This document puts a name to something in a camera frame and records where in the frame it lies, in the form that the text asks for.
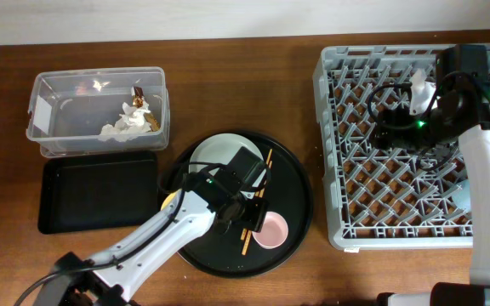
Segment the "pink cup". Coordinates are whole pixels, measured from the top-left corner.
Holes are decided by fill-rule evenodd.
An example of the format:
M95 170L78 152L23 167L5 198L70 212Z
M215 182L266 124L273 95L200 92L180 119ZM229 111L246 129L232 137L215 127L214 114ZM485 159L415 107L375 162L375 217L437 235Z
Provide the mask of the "pink cup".
M253 232L254 240L264 249L280 247L288 238L288 224L277 212L267 212L260 232Z

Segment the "yellow bowl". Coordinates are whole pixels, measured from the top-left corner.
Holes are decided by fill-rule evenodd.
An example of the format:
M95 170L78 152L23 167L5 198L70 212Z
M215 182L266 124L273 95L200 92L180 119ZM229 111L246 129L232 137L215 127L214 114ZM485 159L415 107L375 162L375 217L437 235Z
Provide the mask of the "yellow bowl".
M167 195L167 197L162 202L160 210L163 210L165 207L167 207L171 203L171 201L175 198L176 194L177 194L177 192L173 192L173 193Z

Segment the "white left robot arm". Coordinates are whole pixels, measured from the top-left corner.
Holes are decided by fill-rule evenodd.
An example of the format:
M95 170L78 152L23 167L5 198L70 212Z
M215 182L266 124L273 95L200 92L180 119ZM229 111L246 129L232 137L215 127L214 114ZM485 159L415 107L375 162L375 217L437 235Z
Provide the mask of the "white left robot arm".
M183 175L169 204L130 235L86 260L68 252L17 301L37 291L36 305L132 305L157 269L213 225L260 231L267 203L247 195L271 179L264 158L242 147L229 161L199 165Z

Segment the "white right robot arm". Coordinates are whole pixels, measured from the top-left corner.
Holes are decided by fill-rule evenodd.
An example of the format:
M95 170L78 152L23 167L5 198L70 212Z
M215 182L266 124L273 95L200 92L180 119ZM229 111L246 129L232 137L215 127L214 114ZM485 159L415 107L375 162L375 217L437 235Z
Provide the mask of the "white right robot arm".
M490 305L490 79L487 49L458 44L436 56L436 88L421 80L400 88L411 94L404 109L369 111L372 146L414 150L423 156L455 144L464 157L473 217L473 250L467 284L438 282L426 293L380 293L378 305Z

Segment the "white tissue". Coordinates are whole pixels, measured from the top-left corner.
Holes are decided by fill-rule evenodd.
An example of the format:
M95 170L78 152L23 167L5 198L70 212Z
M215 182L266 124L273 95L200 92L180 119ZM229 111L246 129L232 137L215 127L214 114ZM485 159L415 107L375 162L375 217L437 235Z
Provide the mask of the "white tissue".
M141 107L123 103L122 111L120 118L113 125L106 124L102 127L99 140L108 141L114 139L117 142L126 142L136 139L138 134L157 130L157 124L148 122L145 117L151 114L148 103L143 102Z

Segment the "light blue cup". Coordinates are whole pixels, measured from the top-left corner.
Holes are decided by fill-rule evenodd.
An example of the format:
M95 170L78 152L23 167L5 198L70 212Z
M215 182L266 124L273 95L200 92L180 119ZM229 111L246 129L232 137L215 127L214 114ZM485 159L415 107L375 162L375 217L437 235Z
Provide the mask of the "light blue cup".
M468 213L471 211L470 182L468 179L456 184L457 189L452 195L456 208Z

